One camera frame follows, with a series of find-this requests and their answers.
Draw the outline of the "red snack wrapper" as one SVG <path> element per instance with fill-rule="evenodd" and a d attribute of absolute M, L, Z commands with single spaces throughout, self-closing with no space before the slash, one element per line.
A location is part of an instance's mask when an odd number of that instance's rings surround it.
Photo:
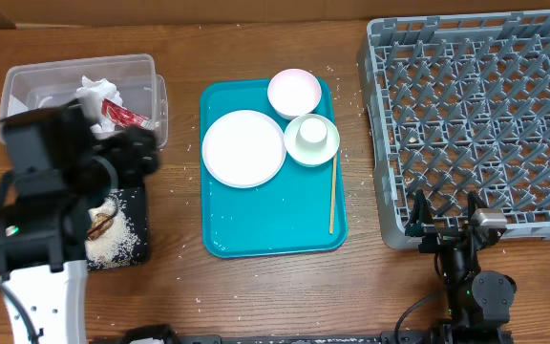
<path fill-rule="evenodd" d="M 123 128 L 137 126 L 146 130 L 153 129 L 153 122 L 150 119 L 116 105 L 108 99 L 102 101 L 101 113 L 114 124 Z"/>

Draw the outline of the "large white plate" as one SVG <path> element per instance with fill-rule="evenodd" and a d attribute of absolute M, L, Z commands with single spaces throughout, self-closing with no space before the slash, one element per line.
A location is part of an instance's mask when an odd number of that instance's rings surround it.
<path fill-rule="evenodd" d="M 233 111 L 209 126 L 201 157 L 218 182 L 235 188 L 259 186 L 271 180 L 285 162 L 284 132 L 261 112 Z"/>

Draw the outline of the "brown fried food stick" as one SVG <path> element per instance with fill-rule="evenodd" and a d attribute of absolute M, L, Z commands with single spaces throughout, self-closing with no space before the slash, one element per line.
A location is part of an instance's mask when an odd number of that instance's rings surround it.
<path fill-rule="evenodd" d="M 97 213 L 94 218 L 90 229 L 87 232 L 87 239 L 89 241 L 96 240 L 105 231 L 107 231 L 114 223 L 114 218 L 118 213 L 118 206 L 116 205 L 111 213 Z"/>

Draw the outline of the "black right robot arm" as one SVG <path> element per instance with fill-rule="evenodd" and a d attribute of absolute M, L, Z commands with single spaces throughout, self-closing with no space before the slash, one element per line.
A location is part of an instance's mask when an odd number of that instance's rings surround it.
<path fill-rule="evenodd" d="M 410 306 L 393 330 L 393 340 L 415 343 L 511 343 L 512 334 L 501 327 L 510 321 L 510 308 L 517 292 L 515 280 L 493 270 L 483 270 L 477 253 L 494 246 L 506 232 L 507 220 L 499 209 L 489 208 L 475 191 L 467 196 L 468 220 L 460 229 L 438 226 L 428 200 L 415 192 L 405 234 L 419 237 L 418 250 L 434 257 L 434 268 L 443 281 L 436 291 Z M 447 297 L 448 319 L 435 321 L 424 333 L 401 333 L 406 317 L 418 307 Z"/>

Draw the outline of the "white napkin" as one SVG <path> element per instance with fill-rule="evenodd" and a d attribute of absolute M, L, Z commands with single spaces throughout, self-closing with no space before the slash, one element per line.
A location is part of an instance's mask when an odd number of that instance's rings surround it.
<path fill-rule="evenodd" d="M 96 124 L 91 130 L 96 134 L 113 133 L 115 123 L 102 114 L 102 105 L 105 100 L 113 102 L 115 105 L 123 104 L 122 97 L 116 85 L 106 78 L 93 81 L 85 75 L 81 78 L 81 87 L 75 92 L 78 97 L 87 97 L 93 112 L 92 117 L 96 119 Z"/>

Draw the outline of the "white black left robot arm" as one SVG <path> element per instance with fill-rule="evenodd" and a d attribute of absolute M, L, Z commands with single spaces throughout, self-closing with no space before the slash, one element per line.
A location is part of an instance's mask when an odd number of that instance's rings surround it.
<path fill-rule="evenodd" d="M 90 209 L 158 168 L 153 132 L 5 125 L 13 204 L 0 205 L 0 288 L 17 343 L 84 343 Z"/>

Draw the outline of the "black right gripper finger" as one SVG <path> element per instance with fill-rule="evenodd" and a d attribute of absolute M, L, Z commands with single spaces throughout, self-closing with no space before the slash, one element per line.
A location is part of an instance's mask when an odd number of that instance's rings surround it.
<path fill-rule="evenodd" d="M 468 223 L 470 226 L 474 226 L 476 221 L 473 216 L 478 209 L 485 207 L 485 203 L 475 191 L 470 191 L 467 196 L 467 204 Z"/>
<path fill-rule="evenodd" d="M 419 189 L 413 197 L 413 208 L 408 222 L 405 224 L 405 235 L 409 237 L 423 237 L 434 230 L 434 220 L 430 206 Z"/>

